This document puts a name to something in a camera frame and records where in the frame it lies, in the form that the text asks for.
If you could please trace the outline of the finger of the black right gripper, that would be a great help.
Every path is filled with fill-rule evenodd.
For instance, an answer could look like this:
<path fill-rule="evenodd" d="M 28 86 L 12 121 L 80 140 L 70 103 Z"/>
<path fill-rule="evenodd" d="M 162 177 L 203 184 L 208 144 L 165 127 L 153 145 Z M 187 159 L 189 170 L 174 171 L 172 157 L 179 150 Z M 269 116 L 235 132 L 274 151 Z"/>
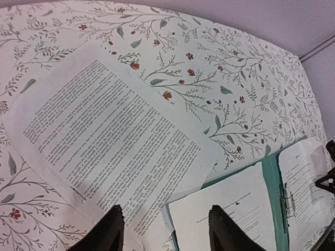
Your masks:
<path fill-rule="evenodd" d="M 329 152 L 332 160 L 335 158 L 335 142 L 334 140 L 329 141 L 326 144 L 326 149 Z M 323 190 L 334 190 L 334 168 L 332 168 L 328 173 L 322 178 L 318 179 L 315 182 L 315 186 L 317 188 L 321 188 Z"/>

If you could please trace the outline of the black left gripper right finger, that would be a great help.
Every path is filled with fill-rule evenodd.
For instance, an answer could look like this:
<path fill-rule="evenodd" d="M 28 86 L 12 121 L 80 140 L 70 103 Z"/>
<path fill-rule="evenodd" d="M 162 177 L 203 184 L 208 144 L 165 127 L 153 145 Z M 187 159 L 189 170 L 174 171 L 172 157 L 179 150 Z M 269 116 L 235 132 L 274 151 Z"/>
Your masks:
<path fill-rule="evenodd" d="M 210 250 L 265 250 L 238 227 L 232 218 L 219 206 L 209 210 Z"/>

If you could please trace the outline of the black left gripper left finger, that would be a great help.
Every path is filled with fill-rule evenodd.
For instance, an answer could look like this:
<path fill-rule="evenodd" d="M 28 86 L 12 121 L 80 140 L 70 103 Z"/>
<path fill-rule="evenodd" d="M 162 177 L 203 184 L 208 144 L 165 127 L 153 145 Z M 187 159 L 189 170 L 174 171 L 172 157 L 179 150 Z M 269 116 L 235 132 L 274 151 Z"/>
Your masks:
<path fill-rule="evenodd" d="M 121 251 L 124 244 L 124 217 L 120 205 L 114 205 L 88 234 L 69 251 Z"/>

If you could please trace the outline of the white printed paper sheet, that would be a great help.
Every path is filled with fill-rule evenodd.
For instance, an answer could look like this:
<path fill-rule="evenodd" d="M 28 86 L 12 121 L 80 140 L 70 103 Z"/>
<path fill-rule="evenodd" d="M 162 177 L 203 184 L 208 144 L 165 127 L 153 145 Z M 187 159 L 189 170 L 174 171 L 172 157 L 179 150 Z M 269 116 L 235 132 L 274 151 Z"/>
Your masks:
<path fill-rule="evenodd" d="M 219 205 L 265 250 L 276 250 L 269 194 L 258 162 L 226 179 L 169 203 L 179 250 L 209 250 L 209 210 Z"/>

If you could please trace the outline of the teal plastic folder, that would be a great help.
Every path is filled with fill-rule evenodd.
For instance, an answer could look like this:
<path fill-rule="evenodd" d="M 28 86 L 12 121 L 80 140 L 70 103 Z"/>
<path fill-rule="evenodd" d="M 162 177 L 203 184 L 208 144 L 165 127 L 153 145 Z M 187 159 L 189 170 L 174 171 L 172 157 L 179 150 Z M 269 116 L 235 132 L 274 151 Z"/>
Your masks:
<path fill-rule="evenodd" d="M 328 171 L 330 171 L 333 167 L 331 167 L 331 162 L 333 161 L 329 152 L 326 149 L 326 144 L 323 143 L 325 146 L 325 151 L 327 155 L 330 157 L 330 167 Z M 280 205 L 280 197 L 281 197 L 281 191 L 283 186 L 282 181 L 282 175 L 278 164 L 278 156 L 281 153 L 281 151 L 285 150 L 286 148 L 290 147 L 284 147 L 280 149 L 279 151 L 266 155 L 262 160 L 259 162 L 262 163 L 262 172 L 263 177 L 266 183 L 267 191 L 269 194 L 270 199 L 270 205 L 272 210 L 272 218 L 274 223 L 274 232 L 275 232 L 275 240 L 276 240 L 276 250 L 289 250 L 289 233 L 288 228 L 284 226 L 283 218 L 282 218 L 282 211 L 281 211 L 281 205 Z M 210 185 L 213 185 L 219 181 L 222 181 L 226 179 L 227 177 L 230 177 L 248 167 L 242 168 L 238 171 L 233 172 L 232 174 L 220 178 L 216 178 L 212 181 L 209 181 L 203 185 L 201 189 L 204 189 Z M 325 190 L 333 195 L 334 198 L 334 190 Z M 176 242 L 176 234 L 175 229 L 174 233 L 172 235 L 173 243 L 175 244 L 175 247 L 177 250 L 179 250 L 177 242 Z M 327 227 L 326 231 L 322 234 L 320 239 L 316 242 L 316 244 L 313 246 L 311 250 L 334 250 L 334 217 L 330 223 L 330 225 Z"/>

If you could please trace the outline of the white paper stack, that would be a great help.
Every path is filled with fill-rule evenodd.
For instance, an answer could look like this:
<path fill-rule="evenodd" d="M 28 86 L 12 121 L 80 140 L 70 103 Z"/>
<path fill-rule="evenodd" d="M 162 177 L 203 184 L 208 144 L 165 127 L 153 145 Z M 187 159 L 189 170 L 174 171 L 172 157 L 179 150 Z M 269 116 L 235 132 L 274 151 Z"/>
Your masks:
<path fill-rule="evenodd" d="M 16 151 L 91 219 L 119 204 L 129 234 L 172 233 L 166 204 L 198 189 L 217 148 L 129 68 L 88 43 L 4 115 Z"/>

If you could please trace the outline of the metal folder clip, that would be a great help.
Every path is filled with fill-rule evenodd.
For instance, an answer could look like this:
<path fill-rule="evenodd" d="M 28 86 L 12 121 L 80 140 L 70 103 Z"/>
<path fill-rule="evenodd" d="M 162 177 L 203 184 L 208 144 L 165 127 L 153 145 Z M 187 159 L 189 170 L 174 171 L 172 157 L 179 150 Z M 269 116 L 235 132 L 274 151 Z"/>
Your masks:
<path fill-rule="evenodd" d="M 296 218 L 297 211 L 294 195 L 291 191 L 288 191 L 288 184 L 286 182 L 282 186 L 280 205 L 284 226 L 288 228 L 289 219 Z"/>

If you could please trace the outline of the floral patterned table mat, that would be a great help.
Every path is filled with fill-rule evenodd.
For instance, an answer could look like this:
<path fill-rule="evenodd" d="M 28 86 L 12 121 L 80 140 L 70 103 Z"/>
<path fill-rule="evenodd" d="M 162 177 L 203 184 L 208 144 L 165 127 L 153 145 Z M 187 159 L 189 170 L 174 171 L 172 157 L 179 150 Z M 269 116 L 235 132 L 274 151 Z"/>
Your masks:
<path fill-rule="evenodd" d="M 129 68 L 217 148 L 203 184 L 169 203 L 301 138 L 327 141 L 299 57 L 247 32 L 125 3 L 2 8 L 1 250 L 68 250 L 113 207 L 96 219 L 79 211 L 16 151 L 3 123 L 28 87 L 88 43 Z M 169 203 L 172 233 L 138 238 L 125 226 L 123 250 L 171 249 Z"/>

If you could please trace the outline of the aluminium corner post right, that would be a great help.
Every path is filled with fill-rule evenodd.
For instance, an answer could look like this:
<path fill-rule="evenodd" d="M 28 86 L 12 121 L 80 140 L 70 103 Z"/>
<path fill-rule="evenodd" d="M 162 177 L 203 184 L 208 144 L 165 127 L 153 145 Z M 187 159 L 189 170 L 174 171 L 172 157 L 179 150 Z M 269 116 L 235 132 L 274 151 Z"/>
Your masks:
<path fill-rule="evenodd" d="M 303 63 L 303 62 L 309 60 L 310 58 L 312 58 L 313 56 L 317 55 L 318 53 L 320 53 L 322 50 L 324 50 L 327 47 L 334 44 L 334 37 L 335 37 L 335 35 L 334 35 L 334 32 L 333 32 L 330 35 L 328 35 L 327 37 L 325 37 L 320 43 L 314 45 L 313 47 L 311 47 L 311 49 L 302 53 L 299 56 L 300 61 Z"/>

